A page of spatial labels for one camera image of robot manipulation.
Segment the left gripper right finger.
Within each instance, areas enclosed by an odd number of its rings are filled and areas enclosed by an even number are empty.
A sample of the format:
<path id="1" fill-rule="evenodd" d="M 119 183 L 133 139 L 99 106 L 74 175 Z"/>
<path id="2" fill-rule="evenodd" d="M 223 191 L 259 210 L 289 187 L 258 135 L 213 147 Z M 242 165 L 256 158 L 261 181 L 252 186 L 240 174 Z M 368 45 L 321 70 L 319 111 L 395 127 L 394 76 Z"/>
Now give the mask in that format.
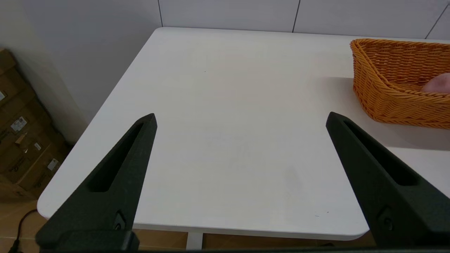
<path id="1" fill-rule="evenodd" d="M 349 118 L 326 128 L 378 246 L 448 248 L 449 198 Z"/>

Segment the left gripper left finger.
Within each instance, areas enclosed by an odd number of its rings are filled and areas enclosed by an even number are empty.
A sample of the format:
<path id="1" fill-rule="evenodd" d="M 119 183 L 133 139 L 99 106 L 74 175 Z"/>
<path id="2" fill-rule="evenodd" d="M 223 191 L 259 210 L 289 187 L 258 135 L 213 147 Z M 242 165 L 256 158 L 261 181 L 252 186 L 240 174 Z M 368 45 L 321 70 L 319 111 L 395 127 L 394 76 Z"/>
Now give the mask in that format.
<path id="1" fill-rule="evenodd" d="M 157 130 L 138 119 L 35 236 L 40 251 L 138 251 L 134 219 Z"/>

